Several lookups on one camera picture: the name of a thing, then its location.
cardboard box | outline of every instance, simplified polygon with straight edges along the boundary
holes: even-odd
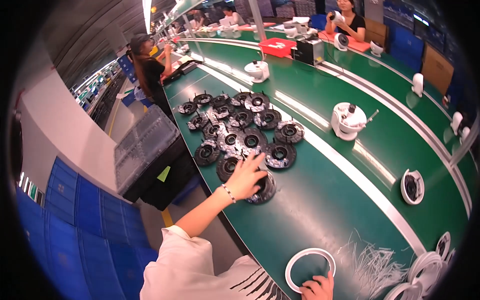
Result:
[[[432,46],[425,44],[421,73],[442,95],[445,95],[452,81],[454,68],[452,64]]]
[[[365,42],[370,43],[374,41],[385,47],[385,41],[387,37],[387,26],[364,18],[365,19]]]

red plastic basket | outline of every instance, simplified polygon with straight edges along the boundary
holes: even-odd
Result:
[[[285,45],[285,47],[283,47],[283,48],[272,47],[272,46],[276,46],[277,43],[282,43],[282,44]],[[275,55],[275,56],[278,56],[278,57],[285,57],[285,56],[291,54],[290,49],[293,46],[296,46],[297,43],[294,42],[294,41],[289,41],[287,39],[273,37],[273,38],[269,38],[268,40],[265,40],[263,42],[258,43],[258,45],[260,46],[262,51],[266,54],[271,54],[271,55]]]

green sticky note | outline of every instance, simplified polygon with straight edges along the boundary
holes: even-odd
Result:
[[[170,171],[170,166],[167,166],[165,170],[163,170],[160,175],[157,176],[157,179],[159,179],[161,182],[165,182],[165,179],[167,179],[168,172]]]

beaded bracelet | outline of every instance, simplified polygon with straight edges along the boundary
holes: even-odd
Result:
[[[228,195],[230,196],[230,198],[232,198],[232,202],[233,203],[237,203],[237,200],[235,200],[235,197],[233,197],[232,193],[227,189],[227,187],[225,186],[225,184],[222,183],[222,187],[227,191]]]

white sleeve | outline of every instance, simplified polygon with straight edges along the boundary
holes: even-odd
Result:
[[[232,17],[233,17],[233,22],[234,22],[235,24],[238,24],[238,23],[239,23],[239,13],[238,13],[238,12],[234,12],[234,13],[232,14]]]
[[[145,267],[144,285],[140,291],[142,300],[158,299],[159,295],[191,284],[197,275],[214,276],[212,244],[209,241],[190,238],[176,225],[163,228],[162,233],[158,258]]]

